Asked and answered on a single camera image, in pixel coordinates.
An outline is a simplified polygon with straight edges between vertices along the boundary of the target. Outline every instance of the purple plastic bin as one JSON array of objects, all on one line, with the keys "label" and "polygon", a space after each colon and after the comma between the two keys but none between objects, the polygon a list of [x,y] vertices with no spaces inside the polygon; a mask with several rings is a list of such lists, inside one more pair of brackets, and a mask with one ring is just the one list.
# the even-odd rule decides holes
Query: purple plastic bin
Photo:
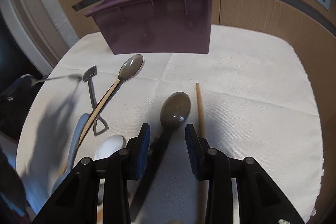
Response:
[{"label": "purple plastic bin", "polygon": [[212,0],[104,0],[92,16],[114,54],[208,53]]}]

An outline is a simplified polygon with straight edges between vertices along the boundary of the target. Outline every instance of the metal spoon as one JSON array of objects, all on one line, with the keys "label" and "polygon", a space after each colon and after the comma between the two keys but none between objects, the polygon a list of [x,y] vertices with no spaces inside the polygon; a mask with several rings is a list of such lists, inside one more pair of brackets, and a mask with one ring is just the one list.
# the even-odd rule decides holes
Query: metal spoon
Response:
[{"label": "metal spoon", "polygon": [[151,154],[147,158],[147,167],[139,183],[130,206],[131,221],[135,221],[137,215],[149,192],[151,184],[160,167],[164,153],[168,147],[172,133],[177,130],[190,113],[190,99],[184,92],[176,92],[163,104],[160,113],[162,133],[152,145]]},{"label": "metal spoon", "polygon": [[[90,114],[88,121],[86,122],[83,131],[80,135],[79,142],[77,144],[76,150],[78,150],[80,144],[82,143],[85,135],[89,131],[90,127],[92,126],[95,118],[100,114],[100,112],[104,109],[106,104],[108,103],[109,99],[112,97],[113,92],[118,90],[118,88],[127,80],[134,77],[141,69],[143,64],[143,56],[141,54],[136,54],[129,58],[120,68],[118,79],[113,83],[113,85],[109,88],[109,90],[105,93],[105,95],[101,98],[99,103],[97,104],[96,108]],[[66,170],[66,159],[65,163],[62,166],[61,174],[63,174]]]}]

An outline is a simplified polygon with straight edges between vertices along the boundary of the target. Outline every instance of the wooden stick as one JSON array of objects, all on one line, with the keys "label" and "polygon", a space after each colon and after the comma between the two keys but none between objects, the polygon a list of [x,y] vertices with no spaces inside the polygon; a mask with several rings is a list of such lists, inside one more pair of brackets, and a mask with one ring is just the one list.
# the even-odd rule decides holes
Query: wooden stick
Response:
[{"label": "wooden stick", "polygon": [[[79,146],[81,145],[84,137],[86,136],[87,132],[89,131],[90,127],[92,126],[95,118],[98,116],[100,110],[102,109],[102,107],[104,106],[104,104],[106,103],[106,101],[108,100],[108,98],[110,97],[110,95],[113,93],[113,91],[115,90],[115,88],[117,87],[117,85],[119,84],[120,80],[117,79],[114,84],[109,88],[109,90],[105,93],[105,95],[103,96],[103,98],[99,101],[99,103],[97,104],[96,108],[94,109],[94,111],[92,111],[89,119],[87,120],[81,136],[79,137],[79,141],[77,144],[77,148],[75,151],[78,150]],[[68,163],[68,158],[65,160],[64,164],[62,165],[62,169],[61,169],[61,173],[60,174],[64,174],[64,172],[67,169],[67,163]]]},{"label": "wooden stick", "polygon": [[[198,136],[201,138],[205,138],[205,122],[202,106],[201,89],[199,83],[196,83],[196,97],[197,97],[198,125],[199,125]],[[204,223],[206,202],[207,202],[206,181],[199,181],[197,185],[197,224]]]}]

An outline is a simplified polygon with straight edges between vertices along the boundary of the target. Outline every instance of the white tablecloth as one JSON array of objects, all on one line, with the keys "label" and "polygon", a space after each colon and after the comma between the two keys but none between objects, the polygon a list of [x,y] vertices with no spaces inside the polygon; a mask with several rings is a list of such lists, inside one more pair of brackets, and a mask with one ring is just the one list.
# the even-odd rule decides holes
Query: white tablecloth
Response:
[{"label": "white tablecloth", "polygon": [[[83,74],[97,65],[93,83],[99,100],[130,56],[113,55],[100,33],[89,34],[67,52],[50,77]],[[109,136],[121,134],[126,140],[137,136],[142,123],[149,123],[154,138],[161,132],[162,104],[177,91],[189,95],[192,109],[187,122],[197,127],[195,83],[199,82],[209,145],[229,157],[254,157],[303,219],[309,219],[323,172],[322,134],[310,82],[289,44],[271,35],[213,25],[207,55],[143,56],[142,71],[122,85],[101,113],[110,129],[95,137],[91,128],[75,164],[84,156],[93,158],[97,146]],[[87,83],[51,80],[38,93],[16,162],[35,211],[50,195],[79,117],[91,111]],[[196,189],[182,127],[172,137],[137,222],[193,224]],[[236,195],[234,205],[238,223]]]}]

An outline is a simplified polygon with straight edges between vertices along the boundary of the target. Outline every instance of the gray tile wall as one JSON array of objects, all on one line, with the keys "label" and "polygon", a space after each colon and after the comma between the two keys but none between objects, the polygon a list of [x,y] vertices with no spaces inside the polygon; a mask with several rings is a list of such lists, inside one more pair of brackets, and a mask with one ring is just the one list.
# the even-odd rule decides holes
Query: gray tile wall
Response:
[{"label": "gray tile wall", "polygon": [[79,39],[58,0],[41,0],[64,42],[71,48]]}]

